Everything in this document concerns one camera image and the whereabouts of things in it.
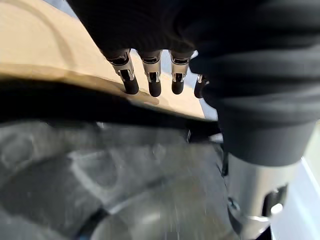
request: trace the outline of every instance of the robotic hand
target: robotic hand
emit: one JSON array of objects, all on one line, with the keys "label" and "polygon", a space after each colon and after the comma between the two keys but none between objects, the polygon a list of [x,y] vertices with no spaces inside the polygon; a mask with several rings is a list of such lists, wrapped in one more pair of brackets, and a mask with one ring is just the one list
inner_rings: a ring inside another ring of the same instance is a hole
[{"label": "robotic hand", "polygon": [[320,2],[68,2],[128,94],[139,90],[131,48],[142,58],[154,97],[161,93],[161,51],[171,54],[175,94],[198,51],[190,69],[205,76],[198,85],[209,82],[202,95],[218,112],[228,153],[229,218],[242,239],[256,239],[282,211],[319,119]]}]

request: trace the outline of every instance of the robotic finger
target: robotic finger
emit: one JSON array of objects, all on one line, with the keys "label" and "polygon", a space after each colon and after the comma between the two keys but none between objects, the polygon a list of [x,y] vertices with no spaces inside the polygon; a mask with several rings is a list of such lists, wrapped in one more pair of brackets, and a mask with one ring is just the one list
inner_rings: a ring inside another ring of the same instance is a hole
[{"label": "robotic finger", "polygon": [[205,76],[199,74],[196,78],[195,86],[194,86],[194,96],[197,99],[202,99],[202,89],[204,86],[209,83]]},{"label": "robotic finger", "polygon": [[115,73],[120,76],[126,93],[136,94],[139,91],[139,85],[130,57],[130,49],[117,50],[107,54],[103,52],[103,55],[112,64]]},{"label": "robotic finger", "polygon": [[161,94],[161,52],[162,50],[151,52],[138,51],[142,60],[144,73],[148,80],[149,92],[153,97],[158,97]]},{"label": "robotic finger", "polygon": [[169,51],[171,57],[172,92],[181,94],[184,89],[185,77],[189,67],[189,61],[194,51],[177,52]]}]

